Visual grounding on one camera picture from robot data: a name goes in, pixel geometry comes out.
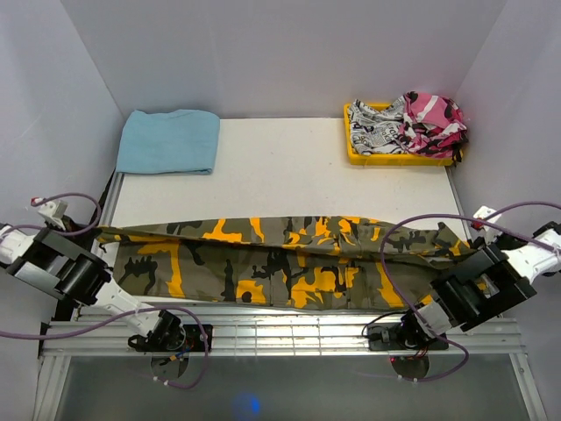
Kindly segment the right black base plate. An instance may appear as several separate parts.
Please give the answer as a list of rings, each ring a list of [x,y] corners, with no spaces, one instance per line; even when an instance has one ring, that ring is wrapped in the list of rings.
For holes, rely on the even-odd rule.
[[[370,351],[443,351],[449,344],[430,338],[423,331],[407,329],[403,324],[369,324],[361,336],[367,340]]]

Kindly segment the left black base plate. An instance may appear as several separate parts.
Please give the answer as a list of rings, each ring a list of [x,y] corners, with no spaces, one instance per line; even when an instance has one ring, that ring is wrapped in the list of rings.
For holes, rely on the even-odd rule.
[[[178,353],[182,351],[203,352],[203,335],[198,325],[182,325],[162,339],[144,338],[138,334],[128,338],[128,347],[137,352],[147,353]]]

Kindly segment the pink camouflage trousers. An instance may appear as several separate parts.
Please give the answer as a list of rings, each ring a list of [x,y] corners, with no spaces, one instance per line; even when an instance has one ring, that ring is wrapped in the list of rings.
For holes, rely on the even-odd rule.
[[[409,91],[403,96],[397,143],[407,154],[434,160],[462,161],[468,143],[464,113],[450,98]]]

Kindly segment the yellow plastic tray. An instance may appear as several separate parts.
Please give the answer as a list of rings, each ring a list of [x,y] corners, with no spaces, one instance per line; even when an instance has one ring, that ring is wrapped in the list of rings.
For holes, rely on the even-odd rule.
[[[351,124],[348,116],[348,109],[351,103],[346,103],[343,107],[343,121],[344,121],[344,134],[345,146],[348,161],[354,166],[362,167],[399,167],[399,166],[412,166],[412,167],[452,167],[463,159],[463,152],[459,152],[459,161],[454,161],[452,158],[430,158],[413,154],[374,154],[374,155],[361,155],[357,153],[351,143]]]

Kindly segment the folded light blue cloth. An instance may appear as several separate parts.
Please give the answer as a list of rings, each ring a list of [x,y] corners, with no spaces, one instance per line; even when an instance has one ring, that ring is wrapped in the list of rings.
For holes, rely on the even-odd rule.
[[[207,111],[134,111],[119,142],[116,171],[131,175],[210,175],[216,163],[220,118]]]

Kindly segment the newspaper print trousers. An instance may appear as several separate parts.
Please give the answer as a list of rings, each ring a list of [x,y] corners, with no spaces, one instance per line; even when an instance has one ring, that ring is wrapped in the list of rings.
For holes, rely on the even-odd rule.
[[[404,96],[381,111],[361,100],[354,100],[347,111],[354,151],[364,156],[404,153],[399,141],[404,110]]]

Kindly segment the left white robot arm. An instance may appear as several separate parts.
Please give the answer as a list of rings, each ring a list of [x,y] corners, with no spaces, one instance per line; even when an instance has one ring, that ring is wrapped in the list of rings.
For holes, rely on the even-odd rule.
[[[8,275],[73,306],[106,310],[133,333],[139,352],[174,352],[187,344],[181,320],[142,303],[113,279],[106,262],[54,230],[28,235],[1,225],[1,267]]]

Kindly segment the yellow camouflage trousers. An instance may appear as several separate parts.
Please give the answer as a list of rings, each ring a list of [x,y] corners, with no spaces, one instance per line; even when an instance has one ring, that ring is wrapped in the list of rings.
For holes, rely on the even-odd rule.
[[[104,226],[113,275],[136,296],[300,310],[400,310],[465,260],[446,224],[418,230],[359,217],[220,218]]]

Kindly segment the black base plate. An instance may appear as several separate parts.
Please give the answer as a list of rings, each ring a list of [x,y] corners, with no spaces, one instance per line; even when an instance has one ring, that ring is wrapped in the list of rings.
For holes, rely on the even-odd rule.
[[[407,329],[403,324],[369,324],[361,336],[367,340],[370,351],[443,351],[449,344],[430,338],[423,331]]]
[[[182,325],[162,339],[144,338],[138,334],[128,338],[128,347],[137,352],[147,353],[178,353],[182,351],[203,352],[203,335],[198,325]]]

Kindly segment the aluminium mounting rail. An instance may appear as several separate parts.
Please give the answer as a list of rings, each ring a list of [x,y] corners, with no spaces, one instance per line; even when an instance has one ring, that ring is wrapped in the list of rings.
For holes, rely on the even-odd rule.
[[[371,351],[360,336],[364,318],[260,317],[236,320],[212,318],[210,353],[216,357],[363,356],[405,354],[404,350]],[[45,356],[139,356],[128,347],[130,333],[123,324],[111,324],[69,338],[45,340]],[[455,329],[449,340],[470,354],[524,353],[517,323],[499,318],[463,333]]]

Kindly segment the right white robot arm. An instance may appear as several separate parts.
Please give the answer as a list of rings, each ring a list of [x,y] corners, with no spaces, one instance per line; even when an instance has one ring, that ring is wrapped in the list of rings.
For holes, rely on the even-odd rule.
[[[468,332],[535,296],[534,280],[560,271],[560,225],[544,225],[533,240],[505,248],[497,239],[444,271],[431,283],[433,301],[408,311],[395,339],[408,349],[437,349],[449,330]]]

